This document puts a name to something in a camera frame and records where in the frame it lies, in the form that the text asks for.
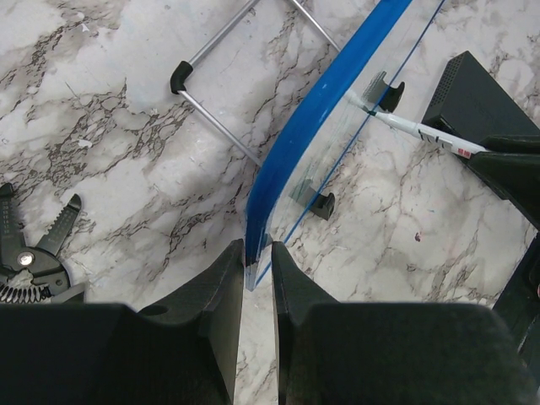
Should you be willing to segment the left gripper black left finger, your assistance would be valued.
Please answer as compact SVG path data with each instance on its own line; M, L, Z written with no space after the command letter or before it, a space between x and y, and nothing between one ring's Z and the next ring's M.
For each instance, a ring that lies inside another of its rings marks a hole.
M5 305L4 404L230 404L244 243L133 310L122 304Z

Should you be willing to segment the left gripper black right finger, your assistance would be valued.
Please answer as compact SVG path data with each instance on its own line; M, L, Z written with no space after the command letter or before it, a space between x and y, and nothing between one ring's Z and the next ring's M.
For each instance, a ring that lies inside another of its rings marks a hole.
M341 302L272 246L282 404L533 404L503 321L481 305Z

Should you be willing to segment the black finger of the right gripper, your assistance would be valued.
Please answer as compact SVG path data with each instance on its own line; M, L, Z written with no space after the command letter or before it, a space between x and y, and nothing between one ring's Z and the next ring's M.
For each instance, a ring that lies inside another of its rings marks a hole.
M539 136L491 135L467 167L539 227Z

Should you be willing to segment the white marker pen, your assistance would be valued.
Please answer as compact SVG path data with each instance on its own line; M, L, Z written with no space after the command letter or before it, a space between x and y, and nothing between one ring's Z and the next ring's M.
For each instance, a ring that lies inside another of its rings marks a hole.
M357 95L353 90L348 90L345 93L347 101L351 101L354 106L361 108L368 115L377 118L389 127L405 132L448 152L452 152L457 156L471 159L475 154L489 151L479 144L450 135L433 127L428 127L422 123L410 121L386 111L381 106L375 106L375 104L380 104L386 95L387 91L380 93L381 97L377 99L378 94L373 90L366 91L362 96Z

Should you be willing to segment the blue framed whiteboard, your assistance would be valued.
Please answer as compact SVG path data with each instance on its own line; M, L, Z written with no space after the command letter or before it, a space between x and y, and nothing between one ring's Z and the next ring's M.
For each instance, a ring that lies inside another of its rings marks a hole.
M246 205L246 288L271 267L269 246L287 242L302 219L329 220L336 198L324 187L367 124L367 110L393 112L399 79L441 1L378 1L278 135Z

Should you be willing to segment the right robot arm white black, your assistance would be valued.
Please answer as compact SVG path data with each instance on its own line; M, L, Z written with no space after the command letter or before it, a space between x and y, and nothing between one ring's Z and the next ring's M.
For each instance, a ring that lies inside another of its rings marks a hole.
M467 167L502 199L510 201L539 228L539 136L491 135ZM539 237L535 236L494 304L517 346L518 354L539 378Z

